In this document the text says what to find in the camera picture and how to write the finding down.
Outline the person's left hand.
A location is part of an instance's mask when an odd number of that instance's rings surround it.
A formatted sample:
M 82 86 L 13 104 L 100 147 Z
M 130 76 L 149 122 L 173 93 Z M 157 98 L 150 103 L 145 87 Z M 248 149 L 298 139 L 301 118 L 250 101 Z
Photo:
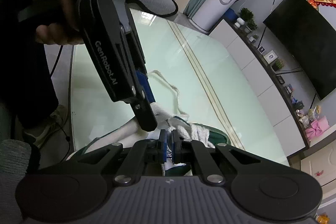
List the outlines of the person's left hand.
M 72 14 L 73 0 L 37 0 L 37 4 L 37 42 L 60 46 L 84 43 Z

